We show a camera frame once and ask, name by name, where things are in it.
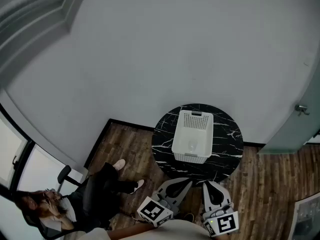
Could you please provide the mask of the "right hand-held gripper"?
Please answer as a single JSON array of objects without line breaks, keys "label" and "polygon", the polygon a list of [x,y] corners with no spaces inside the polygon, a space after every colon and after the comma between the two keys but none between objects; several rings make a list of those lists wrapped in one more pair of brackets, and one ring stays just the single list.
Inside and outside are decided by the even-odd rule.
[{"label": "right hand-held gripper", "polygon": [[239,215],[234,211],[229,191],[214,181],[202,185],[203,224],[211,237],[239,229]]}]

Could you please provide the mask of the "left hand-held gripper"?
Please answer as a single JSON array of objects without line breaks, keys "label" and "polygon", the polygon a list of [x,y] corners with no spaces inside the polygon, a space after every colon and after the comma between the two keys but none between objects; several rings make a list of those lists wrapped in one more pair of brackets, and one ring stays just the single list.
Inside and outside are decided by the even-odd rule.
[{"label": "left hand-held gripper", "polygon": [[147,196],[137,209],[138,215],[154,227],[172,220],[192,186],[192,179],[179,177],[162,183],[151,197]]}]

